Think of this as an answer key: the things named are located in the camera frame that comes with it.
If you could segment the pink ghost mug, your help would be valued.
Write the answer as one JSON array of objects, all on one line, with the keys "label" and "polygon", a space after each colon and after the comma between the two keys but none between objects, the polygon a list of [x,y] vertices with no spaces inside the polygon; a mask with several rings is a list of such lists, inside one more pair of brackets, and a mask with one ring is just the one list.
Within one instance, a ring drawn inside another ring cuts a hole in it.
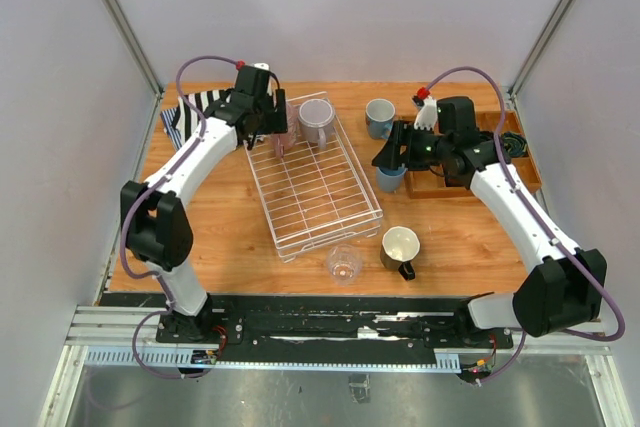
[{"label": "pink ghost mug", "polygon": [[277,158],[282,158],[291,149],[297,140],[298,115],[296,108],[291,104],[286,104],[287,131],[282,134],[271,136],[272,147]]}]

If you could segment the plain blue cup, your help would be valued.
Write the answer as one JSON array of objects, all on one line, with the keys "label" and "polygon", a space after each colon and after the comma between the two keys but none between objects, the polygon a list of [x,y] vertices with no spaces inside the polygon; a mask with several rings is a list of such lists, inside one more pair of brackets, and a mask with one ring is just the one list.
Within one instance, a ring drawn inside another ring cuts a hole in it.
[{"label": "plain blue cup", "polygon": [[402,185],[406,173],[405,167],[398,169],[377,167],[376,184],[382,192],[393,193]]}]

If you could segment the lilac grey mug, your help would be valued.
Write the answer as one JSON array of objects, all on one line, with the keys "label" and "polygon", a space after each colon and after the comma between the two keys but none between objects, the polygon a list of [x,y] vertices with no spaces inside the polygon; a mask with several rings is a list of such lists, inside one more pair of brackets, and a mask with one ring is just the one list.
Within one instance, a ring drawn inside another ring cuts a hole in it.
[{"label": "lilac grey mug", "polygon": [[334,132],[335,116],[335,109],[327,100],[303,102],[298,110],[298,121],[304,140],[324,150]]}]

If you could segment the blue floral mug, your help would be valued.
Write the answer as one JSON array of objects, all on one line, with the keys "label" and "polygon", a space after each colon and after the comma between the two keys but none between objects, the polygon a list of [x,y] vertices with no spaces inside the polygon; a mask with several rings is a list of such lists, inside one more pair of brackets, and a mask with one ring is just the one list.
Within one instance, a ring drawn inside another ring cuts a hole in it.
[{"label": "blue floral mug", "polygon": [[396,116],[394,104],[382,98],[371,100],[365,108],[367,132],[374,140],[388,139]]}]

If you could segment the black white-lined mug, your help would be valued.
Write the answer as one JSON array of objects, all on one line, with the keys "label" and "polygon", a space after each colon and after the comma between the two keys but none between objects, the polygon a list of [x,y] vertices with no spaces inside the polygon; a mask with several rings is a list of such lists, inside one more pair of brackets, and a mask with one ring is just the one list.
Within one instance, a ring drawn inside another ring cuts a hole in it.
[{"label": "black white-lined mug", "polygon": [[403,226],[395,226],[382,237],[380,261],[385,269],[398,272],[405,281],[416,278],[412,262],[420,251],[416,233]]}]

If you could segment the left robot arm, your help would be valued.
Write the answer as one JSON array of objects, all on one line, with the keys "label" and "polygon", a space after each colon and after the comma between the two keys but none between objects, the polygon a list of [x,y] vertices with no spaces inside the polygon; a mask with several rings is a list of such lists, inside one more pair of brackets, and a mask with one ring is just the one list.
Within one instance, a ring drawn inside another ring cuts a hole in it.
[{"label": "left robot arm", "polygon": [[143,262],[167,298],[164,323],[176,338],[207,340],[216,328],[211,300],[189,259],[194,234],[186,208],[201,184],[239,146],[287,130],[285,92],[264,63],[237,63],[234,86],[198,111],[195,131],[158,171],[121,189],[120,253]]}]

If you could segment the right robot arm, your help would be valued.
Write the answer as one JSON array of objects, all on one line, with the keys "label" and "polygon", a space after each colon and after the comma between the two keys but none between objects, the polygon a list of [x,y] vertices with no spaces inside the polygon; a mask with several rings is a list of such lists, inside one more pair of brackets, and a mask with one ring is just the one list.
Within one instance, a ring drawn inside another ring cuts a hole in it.
[{"label": "right robot arm", "polygon": [[386,143],[374,157],[378,168],[425,171],[438,166],[494,215],[527,271],[513,293],[484,294],[467,303],[453,322],[455,339],[474,347],[489,329],[519,328],[533,337],[569,329],[600,314],[607,264],[557,227],[536,202],[499,139],[476,124],[468,97],[428,97],[415,120],[383,129]]}]

